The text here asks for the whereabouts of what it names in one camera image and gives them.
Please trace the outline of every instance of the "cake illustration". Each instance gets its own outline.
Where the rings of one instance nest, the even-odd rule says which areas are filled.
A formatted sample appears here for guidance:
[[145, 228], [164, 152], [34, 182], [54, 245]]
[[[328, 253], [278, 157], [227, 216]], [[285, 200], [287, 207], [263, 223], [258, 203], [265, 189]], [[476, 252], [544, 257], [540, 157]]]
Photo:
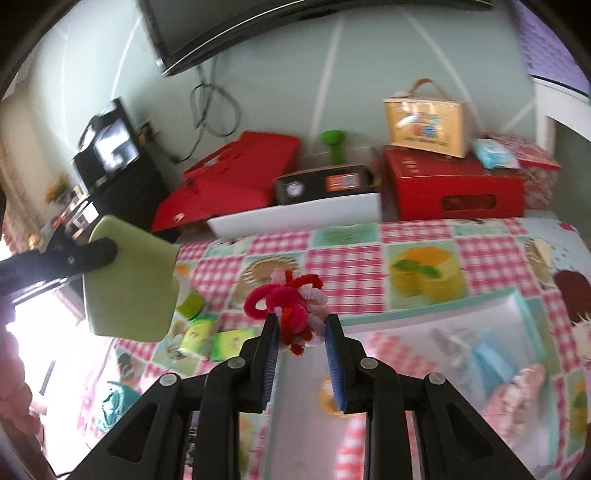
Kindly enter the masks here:
[[429, 303], [461, 299], [466, 291], [456, 257], [435, 246], [409, 248], [396, 256], [390, 277], [400, 293], [424, 295]]

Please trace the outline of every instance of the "green wall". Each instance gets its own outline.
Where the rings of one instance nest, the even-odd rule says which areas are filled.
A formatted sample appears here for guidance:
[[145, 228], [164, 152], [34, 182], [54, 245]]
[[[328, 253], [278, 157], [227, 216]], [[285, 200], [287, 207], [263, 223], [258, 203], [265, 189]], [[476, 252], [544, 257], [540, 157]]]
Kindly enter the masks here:
[[[53, 171], [73, 174], [77, 139], [112, 93], [134, 123], [155, 119], [166, 150], [191, 149], [196, 73], [162, 78], [138, 18], [133, 0], [82, 0], [43, 40], [29, 89]], [[299, 22], [222, 53], [217, 72], [242, 107], [241, 129], [297, 135], [308, 155], [324, 151], [316, 134], [333, 128], [349, 132], [349, 148], [385, 143], [381, 100], [421, 77], [471, 100], [477, 127], [535, 137], [532, 83], [500, 0], [491, 12], [391, 7]], [[206, 135], [196, 157], [222, 144]], [[174, 180], [190, 164], [165, 167]]]
[[591, 246], [591, 142], [556, 122], [555, 157], [562, 166], [562, 172], [550, 207], [560, 220], [574, 225], [587, 245]]

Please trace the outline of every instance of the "yellow package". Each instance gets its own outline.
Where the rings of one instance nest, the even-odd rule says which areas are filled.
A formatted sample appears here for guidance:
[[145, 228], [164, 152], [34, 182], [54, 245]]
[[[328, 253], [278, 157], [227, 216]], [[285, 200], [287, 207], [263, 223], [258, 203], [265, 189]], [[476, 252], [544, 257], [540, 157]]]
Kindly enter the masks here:
[[[416, 96], [426, 83], [433, 83], [441, 98]], [[431, 79], [420, 79], [407, 93], [384, 99], [384, 106], [391, 145], [466, 156], [472, 140], [466, 104], [447, 97]]]

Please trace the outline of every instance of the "red gift box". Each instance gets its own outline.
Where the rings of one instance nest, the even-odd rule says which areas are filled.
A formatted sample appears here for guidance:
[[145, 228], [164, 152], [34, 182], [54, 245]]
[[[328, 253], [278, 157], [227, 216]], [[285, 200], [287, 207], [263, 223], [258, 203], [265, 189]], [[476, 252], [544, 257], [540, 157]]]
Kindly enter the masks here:
[[271, 205], [275, 179], [296, 169], [299, 146], [296, 137], [243, 132], [183, 174], [185, 182], [158, 207], [152, 231]]
[[523, 216], [523, 181], [513, 170], [485, 169], [466, 158], [385, 147], [400, 220]]

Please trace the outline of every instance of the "black box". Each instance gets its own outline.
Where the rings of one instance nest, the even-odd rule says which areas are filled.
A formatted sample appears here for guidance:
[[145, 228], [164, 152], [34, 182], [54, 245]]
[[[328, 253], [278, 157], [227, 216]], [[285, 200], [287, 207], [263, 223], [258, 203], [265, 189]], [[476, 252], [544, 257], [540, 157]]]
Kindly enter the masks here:
[[365, 165], [311, 168], [283, 175], [275, 181], [281, 205], [330, 197], [373, 193], [378, 190], [374, 174]]

